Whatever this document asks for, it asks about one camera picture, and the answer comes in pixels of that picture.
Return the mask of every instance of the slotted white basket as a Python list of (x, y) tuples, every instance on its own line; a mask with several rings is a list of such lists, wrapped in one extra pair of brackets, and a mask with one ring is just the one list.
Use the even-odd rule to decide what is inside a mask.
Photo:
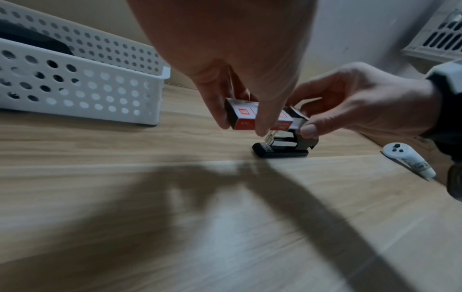
[(0, 108), (158, 124), (170, 67), (153, 47), (1, 0), (0, 19), (74, 54), (0, 39)]
[(462, 59), (462, 1), (446, 0), (403, 52), (437, 63)]

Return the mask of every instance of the white remote control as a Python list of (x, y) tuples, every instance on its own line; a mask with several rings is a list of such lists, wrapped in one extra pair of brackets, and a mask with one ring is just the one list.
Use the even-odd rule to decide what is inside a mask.
[(384, 146), (384, 155), (402, 160), (424, 178), (434, 178), (436, 172), (411, 146), (404, 143), (390, 143)]

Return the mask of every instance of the person's right hand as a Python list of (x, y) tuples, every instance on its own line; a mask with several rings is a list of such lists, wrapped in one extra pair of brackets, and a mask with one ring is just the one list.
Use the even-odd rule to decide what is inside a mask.
[(316, 138), (340, 128), (379, 137), (415, 137), (435, 126), (441, 94), (429, 80), (405, 79), (364, 63), (341, 66), (300, 85), (288, 105), (307, 102), (300, 129)]
[(191, 78), (218, 125), (225, 98), (260, 102), (266, 135), (294, 90), (317, 0), (128, 0), (146, 35), (172, 67)]

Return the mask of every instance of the white wall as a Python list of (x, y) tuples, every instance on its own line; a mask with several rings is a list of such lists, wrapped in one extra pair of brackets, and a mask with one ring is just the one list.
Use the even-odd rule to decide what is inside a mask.
[[(125, 0), (8, 0), (35, 10), (149, 43)], [(418, 77), (404, 48), (443, 0), (321, 0), (301, 81), (341, 64), (363, 61)], [(173, 70), (170, 83), (193, 87)]]

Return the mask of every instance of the red and white box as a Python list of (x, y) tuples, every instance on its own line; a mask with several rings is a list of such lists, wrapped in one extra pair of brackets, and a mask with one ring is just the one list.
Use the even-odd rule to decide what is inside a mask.
[[(231, 127), (234, 130), (255, 130), (255, 118), (258, 112), (258, 102), (243, 101), (227, 98), (225, 109)], [(279, 115), (272, 131), (288, 131), (300, 128), (308, 118), (293, 107), (286, 107)]]

